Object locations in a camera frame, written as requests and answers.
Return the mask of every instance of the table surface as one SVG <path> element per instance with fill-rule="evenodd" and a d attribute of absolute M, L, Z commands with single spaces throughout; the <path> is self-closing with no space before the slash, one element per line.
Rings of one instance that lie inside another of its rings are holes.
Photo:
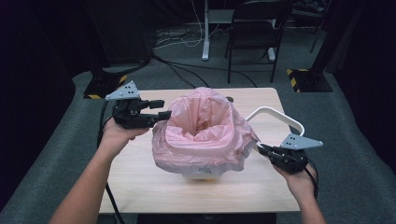
<path fill-rule="evenodd" d="M 283 112 L 275 89 L 216 89 L 234 98 L 234 107 L 246 118 L 260 106 Z M 165 100 L 164 108 L 142 110 L 157 114 L 176 98 L 192 90 L 140 91 L 142 100 Z M 249 124 L 261 141 L 279 144 L 290 127 L 267 114 L 260 114 Z M 151 153 L 152 132 L 131 141 L 113 161 L 109 186 L 121 213 L 257 213 L 299 211 L 286 181 L 271 162 L 252 150 L 241 172 L 229 171 L 217 180 L 188 180 L 165 172 L 155 165 Z M 114 213 L 105 192 L 100 213 Z"/>

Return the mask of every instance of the hand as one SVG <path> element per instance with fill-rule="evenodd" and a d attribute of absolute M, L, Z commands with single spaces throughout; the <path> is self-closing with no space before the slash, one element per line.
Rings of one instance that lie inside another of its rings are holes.
<path fill-rule="evenodd" d="M 311 165 L 306 165 L 306 168 L 308 169 L 309 173 L 311 173 L 311 175 L 316 179 L 317 173 L 311 167 Z M 285 177 L 286 182 L 288 183 L 289 190 L 298 203 L 304 199 L 315 199 L 314 183 L 312 183 L 312 179 L 309 177 L 306 171 L 301 171 L 300 173 L 291 175 L 286 171 L 276 167 L 275 165 L 274 169 L 283 177 Z"/>
<path fill-rule="evenodd" d="M 124 129 L 110 119 L 103 129 L 103 137 L 99 149 L 103 149 L 113 159 L 120 154 L 129 140 L 134 140 L 138 135 L 149 131 L 147 129 Z"/>

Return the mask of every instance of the plastic bag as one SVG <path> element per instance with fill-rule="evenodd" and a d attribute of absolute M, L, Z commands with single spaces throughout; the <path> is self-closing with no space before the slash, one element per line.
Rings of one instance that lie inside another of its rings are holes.
<path fill-rule="evenodd" d="M 169 110 L 171 118 L 153 129 L 152 153 L 158 167 L 192 179 L 244 169 L 259 138 L 226 97 L 198 88 L 176 99 Z"/>

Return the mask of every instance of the forearm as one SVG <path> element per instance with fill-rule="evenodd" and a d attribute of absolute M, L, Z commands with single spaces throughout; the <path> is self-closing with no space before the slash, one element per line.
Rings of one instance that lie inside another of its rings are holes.
<path fill-rule="evenodd" d="M 98 149 L 49 223 L 96 223 L 111 162 Z"/>
<path fill-rule="evenodd" d="M 299 201 L 298 204 L 300 206 L 303 224 L 326 223 L 315 198 L 312 197 L 312 199 Z"/>

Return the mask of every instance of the black cable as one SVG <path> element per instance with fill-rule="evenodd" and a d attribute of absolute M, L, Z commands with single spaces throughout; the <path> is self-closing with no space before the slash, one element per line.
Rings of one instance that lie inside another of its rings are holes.
<path fill-rule="evenodd" d="M 113 116 L 109 117 L 105 122 L 103 122 L 105 112 L 106 112 L 106 107 L 107 107 L 108 101 L 105 101 L 102 107 L 102 112 L 100 115 L 100 120 L 99 120 L 99 131 L 97 135 L 97 141 L 96 141 L 96 147 L 99 148 L 100 142 L 102 141 L 103 137 L 103 129 L 106 125 L 106 123 L 113 118 Z M 117 207 L 116 200 L 114 199 L 113 193 L 111 192 L 110 186 L 108 185 L 108 182 L 106 183 L 106 192 L 108 194 L 108 197 L 110 198 L 111 204 L 113 205 L 114 212 L 116 213 L 117 219 L 121 224 L 125 224 L 125 222 L 122 219 L 122 216 L 120 214 L 119 208 Z"/>
<path fill-rule="evenodd" d="M 317 173 L 317 178 L 315 179 L 315 178 L 312 176 L 312 174 L 308 171 L 308 169 L 306 169 L 306 167 L 304 168 L 304 170 L 305 170 L 305 172 L 309 175 L 309 178 L 311 178 L 311 180 L 312 180 L 312 184 L 314 185 L 314 196 L 315 196 L 315 198 L 317 198 L 317 197 L 318 197 L 318 192 L 319 192 L 319 186 L 318 186 L 318 183 L 319 183 L 319 174 L 318 174 L 318 169 L 317 169 L 317 167 L 315 166 L 315 164 L 314 164 L 311 160 L 309 160 L 309 162 L 312 164 L 312 166 L 313 166 L 315 172 Z"/>
<path fill-rule="evenodd" d="M 198 76 L 198 74 L 196 74 L 196 73 L 194 73 L 194 72 L 190 71 L 189 69 L 186 69 L 186 68 L 180 67 L 180 66 L 178 66 L 178 65 L 172 65 L 172 64 L 169 64 L 169 62 L 168 62 L 168 61 L 166 61 L 166 60 L 164 60 L 164 59 L 160 58 L 159 56 L 157 56 L 157 55 L 155 55 L 155 54 L 153 54 L 153 58 L 154 58 L 155 60 L 157 60 L 157 61 L 161 62 L 161 63 L 166 63 L 166 64 L 168 64 L 168 65 L 174 66 L 174 67 L 176 67 L 176 68 L 178 68 L 178 69 L 184 70 L 184 71 L 186 71 L 186 72 L 189 72 L 189 73 L 191 73 L 191 74 L 195 75 L 196 77 L 198 77 L 199 79 L 201 79 L 201 81 L 203 81 L 203 82 L 205 83 L 205 85 L 206 85 L 206 86 L 209 88 L 209 85 L 208 85 L 208 84 L 207 84 L 207 83 L 204 81 L 204 79 L 203 79 L 203 78 L 201 78 L 200 76 Z"/>
<path fill-rule="evenodd" d="M 189 67 L 205 68 L 205 69 L 212 69 L 212 70 L 219 70 L 219 71 L 228 71 L 228 69 L 224 69 L 224 68 L 206 67 L 206 66 L 188 64 L 188 63 L 175 63 L 175 62 L 166 61 L 164 59 L 162 59 L 162 61 L 163 61 L 163 63 L 178 64 L 178 65 L 189 66 Z M 237 73 L 237 74 L 247 78 L 253 84 L 253 86 L 255 88 L 257 88 L 256 83 L 254 83 L 254 81 L 250 77 L 248 77 L 246 74 L 239 72 L 239 71 L 234 71 L 234 70 L 231 70 L 231 72 Z"/>
<path fill-rule="evenodd" d="M 161 59 L 160 57 L 158 57 L 158 56 L 156 56 L 156 55 L 154 55 L 154 54 L 152 54 L 152 58 L 153 58 L 154 60 L 157 60 L 157 61 L 160 62 L 160 63 L 165 63 L 166 65 L 168 65 L 169 68 L 171 68 L 171 69 L 175 72 L 175 74 L 176 74 L 182 81 L 184 81 L 185 83 L 187 83 L 188 85 L 190 85 L 190 86 L 193 87 L 194 89 L 196 88 L 192 83 L 190 83 L 186 78 L 184 78 L 184 77 L 173 67 L 172 64 L 167 63 L 166 61 L 164 61 L 163 59 Z"/>

